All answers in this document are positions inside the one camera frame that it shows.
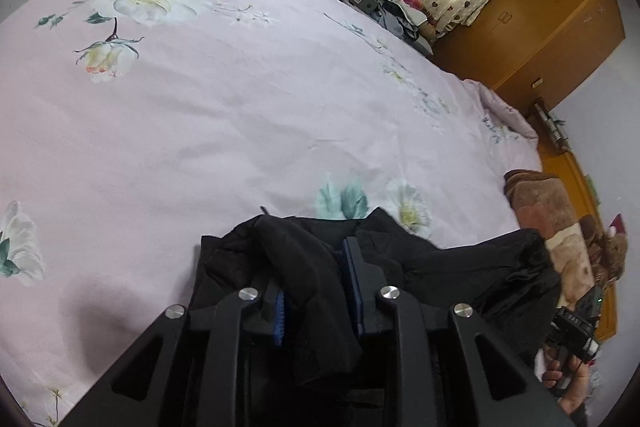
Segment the person's right hand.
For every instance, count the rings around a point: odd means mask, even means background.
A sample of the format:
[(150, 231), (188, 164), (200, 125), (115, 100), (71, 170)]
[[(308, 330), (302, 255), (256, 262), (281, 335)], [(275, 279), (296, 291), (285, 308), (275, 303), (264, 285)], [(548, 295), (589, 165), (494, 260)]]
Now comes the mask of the person's right hand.
[[(589, 387), (589, 366), (585, 365), (576, 357), (566, 360), (568, 371), (570, 372), (570, 383), (566, 392), (559, 401), (560, 407), (567, 415), (575, 413), (584, 404), (588, 395)], [(542, 374), (542, 384), (551, 389), (563, 377), (562, 364), (555, 359), (547, 361), (546, 370)]]

